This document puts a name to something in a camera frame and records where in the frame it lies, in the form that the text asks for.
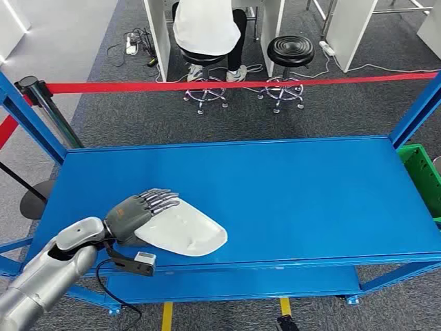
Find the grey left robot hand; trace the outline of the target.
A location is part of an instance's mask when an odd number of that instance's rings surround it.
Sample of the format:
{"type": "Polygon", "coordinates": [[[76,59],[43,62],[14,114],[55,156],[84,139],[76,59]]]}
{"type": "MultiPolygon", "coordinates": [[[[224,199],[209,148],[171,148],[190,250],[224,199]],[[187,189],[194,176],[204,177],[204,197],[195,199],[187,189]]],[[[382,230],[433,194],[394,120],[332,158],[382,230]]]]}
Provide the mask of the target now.
{"type": "Polygon", "coordinates": [[[119,245],[145,246],[147,243],[136,237],[135,231],[161,212],[179,205],[178,196],[169,189],[152,188],[112,208],[103,223],[109,235],[119,245]]]}

